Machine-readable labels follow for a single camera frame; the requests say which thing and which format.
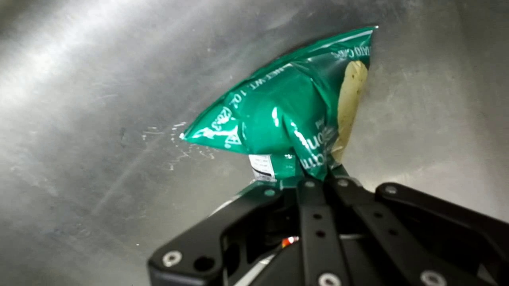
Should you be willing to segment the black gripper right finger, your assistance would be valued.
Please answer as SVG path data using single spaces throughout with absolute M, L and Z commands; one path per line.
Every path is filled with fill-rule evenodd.
M 509 225 L 400 183 L 327 182 L 409 286 L 509 286 Z

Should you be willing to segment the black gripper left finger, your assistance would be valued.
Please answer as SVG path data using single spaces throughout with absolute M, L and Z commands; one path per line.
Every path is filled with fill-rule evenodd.
M 149 259 L 152 286 L 346 286 L 331 188 L 254 183 Z

